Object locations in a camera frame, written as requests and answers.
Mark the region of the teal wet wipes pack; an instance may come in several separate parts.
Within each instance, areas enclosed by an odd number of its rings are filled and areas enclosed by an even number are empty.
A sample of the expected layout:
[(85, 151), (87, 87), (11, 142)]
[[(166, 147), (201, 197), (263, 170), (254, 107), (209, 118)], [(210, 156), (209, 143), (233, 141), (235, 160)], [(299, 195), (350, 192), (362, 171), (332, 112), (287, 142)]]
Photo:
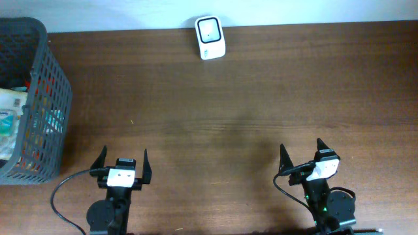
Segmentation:
[(17, 113), (14, 110), (1, 109), (1, 136), (10, 136), (15, 128)]

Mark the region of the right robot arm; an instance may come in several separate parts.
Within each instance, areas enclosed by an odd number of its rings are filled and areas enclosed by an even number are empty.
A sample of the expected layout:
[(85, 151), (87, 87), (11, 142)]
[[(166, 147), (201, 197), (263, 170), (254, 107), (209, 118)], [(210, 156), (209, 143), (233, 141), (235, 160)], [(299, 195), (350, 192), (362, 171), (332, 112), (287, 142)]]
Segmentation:
[[(273, 178), (277, 190), (304, 206), (312, 215), (315, 234), (353, 234), (356, 223), (356, 195), (343, 187), (330, 187), (327, 180), (333, 177), (340, 164), (340, 156), (318, 138), (314, 158), (295, 166), (283, 144), (280, 145), (280, 165)], [(304, 201), (283, 190), (276, 182), (278, 177), (289, 176), (289, 185), (301, 185)]]

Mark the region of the cream snack bag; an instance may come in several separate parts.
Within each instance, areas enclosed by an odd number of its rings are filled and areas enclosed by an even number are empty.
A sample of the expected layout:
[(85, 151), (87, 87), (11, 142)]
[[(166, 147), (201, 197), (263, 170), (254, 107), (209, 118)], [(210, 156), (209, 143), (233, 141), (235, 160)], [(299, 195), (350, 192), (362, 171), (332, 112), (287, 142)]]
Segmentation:
[(16, 145), (27, 93), (1, 88), (1, 160), (8, 161)]

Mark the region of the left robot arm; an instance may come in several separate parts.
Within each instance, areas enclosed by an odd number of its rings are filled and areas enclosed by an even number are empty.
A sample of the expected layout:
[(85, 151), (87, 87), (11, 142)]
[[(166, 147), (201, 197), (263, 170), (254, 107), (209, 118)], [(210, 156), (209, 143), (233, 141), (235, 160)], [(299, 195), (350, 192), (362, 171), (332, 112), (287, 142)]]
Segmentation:
[(148, 152), (144, 152), (140, 178), (135, 176), (137, 162), (134, 159), (118, 158), (114, 166), (105, 166), (106, 154), (105, 146), (89, 171), (90, 176), (97, 179), (98, 187), (106, 190), (106, 197), (89, 207), (86, 221), (90, 234), (126, 234), (132, 192), (140, 191), (151, 182)]

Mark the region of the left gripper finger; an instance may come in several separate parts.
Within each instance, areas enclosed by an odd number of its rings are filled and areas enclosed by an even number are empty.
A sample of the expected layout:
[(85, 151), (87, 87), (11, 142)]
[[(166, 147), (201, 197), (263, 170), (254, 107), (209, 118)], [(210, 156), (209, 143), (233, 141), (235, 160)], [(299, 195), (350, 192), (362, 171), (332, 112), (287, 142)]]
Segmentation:
[(107, 146), (103, 146), (99, 156), (93, 162), (90, 169), (95, 170), (95, 169), (103, 168), (105, 164), (106, 154), (107, 154)]
[(148, 151), (144, 150), (143, 168), (142, 168), (142, 183), (150, 184), (152, 179), (152, 168), (148, 159)]

